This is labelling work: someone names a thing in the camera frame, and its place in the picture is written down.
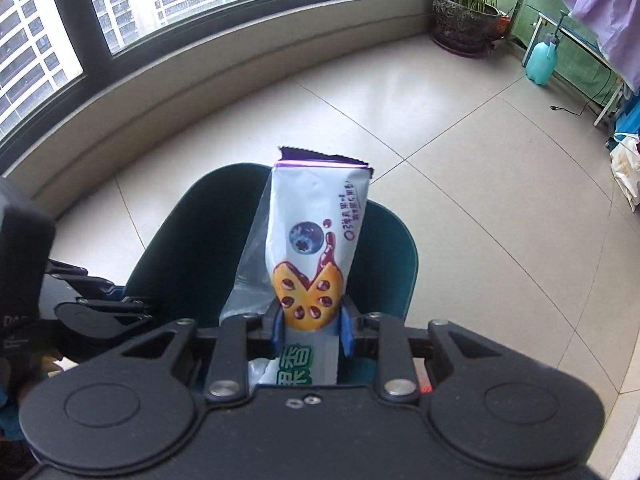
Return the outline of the teal spray bottle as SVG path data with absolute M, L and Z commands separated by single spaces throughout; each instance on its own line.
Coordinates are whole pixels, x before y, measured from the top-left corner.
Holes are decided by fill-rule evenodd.
M 546 19 L 539 15 L 538 21 L 536 21 L 532 39 L 529 41 L 525 52 L 523 66 L 525 68 L 525 76 L 539 87 L 548 84 L 555 71 L 556 64 L 558 64 L 560 32 L 567 15 L 567 11 L 561 11 L 560 20 L 556 23 L 555 30 L 548 32 L 544 36 L 544 40 L 541 41 L 538 41 L 538 36 Z

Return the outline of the purple hanging cloth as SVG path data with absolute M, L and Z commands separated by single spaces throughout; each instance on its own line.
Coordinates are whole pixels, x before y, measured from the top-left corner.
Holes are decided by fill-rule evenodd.
M 597 38 L 600 51 L 634 91 L 639 90 L 639 0 L 562 0 L 570 16 Z

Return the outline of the dark teal trash bin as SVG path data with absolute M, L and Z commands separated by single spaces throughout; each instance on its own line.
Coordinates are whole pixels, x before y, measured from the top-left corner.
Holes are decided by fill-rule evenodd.
M 149 305 L 155 322 L 192 318 L 216 327 L 226 320 L 221 311 L 272 167 L 227 166 L 206 174 L 183 195 L 125 287 L 127 296 Z M 388 313 L 405 321 L 416 274 L 418 254 L 410 232 L 368 197 L 341 310 L 349 297 L 362 313 Z M 269 309 L 278 314 L 276 307 Z M 280 314 L 277 329 L 277 349 L 266 359 L 280 348 Z

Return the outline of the black window frame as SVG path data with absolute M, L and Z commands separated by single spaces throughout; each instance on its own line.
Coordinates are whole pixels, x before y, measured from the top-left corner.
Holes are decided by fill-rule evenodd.
M 349 0 L 1 0 L 1 166 L 145 66 L 211 36 Z

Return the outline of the white blueberry snack wrapper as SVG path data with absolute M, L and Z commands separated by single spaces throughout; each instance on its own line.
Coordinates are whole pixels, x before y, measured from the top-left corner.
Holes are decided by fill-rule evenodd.
M 280 314 L 280 348 L 250 361 L 251 386 L 335 384 L 341 302 L 372 172 L 359 159 L 282 148 L 220 315 Z

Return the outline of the green drying rack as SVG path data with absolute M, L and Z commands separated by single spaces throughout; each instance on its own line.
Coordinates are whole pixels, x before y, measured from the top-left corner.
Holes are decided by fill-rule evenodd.
M 498 0 L 498 8 L 511 19 L 509 39 L 526 51 L 548 35 L 559 37 L 554 76 L 588 99 L 599 122 L 612 127 L 630 91 L 588 27 L 568 16 L 562 0 Z

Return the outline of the dark ceramic plant pot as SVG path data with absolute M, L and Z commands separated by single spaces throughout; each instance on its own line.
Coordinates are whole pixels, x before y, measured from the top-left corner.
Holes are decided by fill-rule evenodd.
M 433 39 L 442 48 L 466 58 L 481 58 L 498 22 L 496 0 L 433 0 Z

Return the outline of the small red flower pot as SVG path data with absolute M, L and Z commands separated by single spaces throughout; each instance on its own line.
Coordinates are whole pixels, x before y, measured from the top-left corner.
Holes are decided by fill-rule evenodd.
M 487 33 L 487 39 L 489 41 L 497 41 L 503 39 L 508 33 L 511 26 L 511 19 L 509 15 L 499 13 L 496 17 L 495 24 L 491 26 Z

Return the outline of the white tote bag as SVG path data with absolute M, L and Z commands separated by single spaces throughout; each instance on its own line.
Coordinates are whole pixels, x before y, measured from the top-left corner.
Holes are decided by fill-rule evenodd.
M 629 208 L 639 207 L 640 156 L 638 133 L 615 133 L 610 151 L 612 176 L 626 198 Z

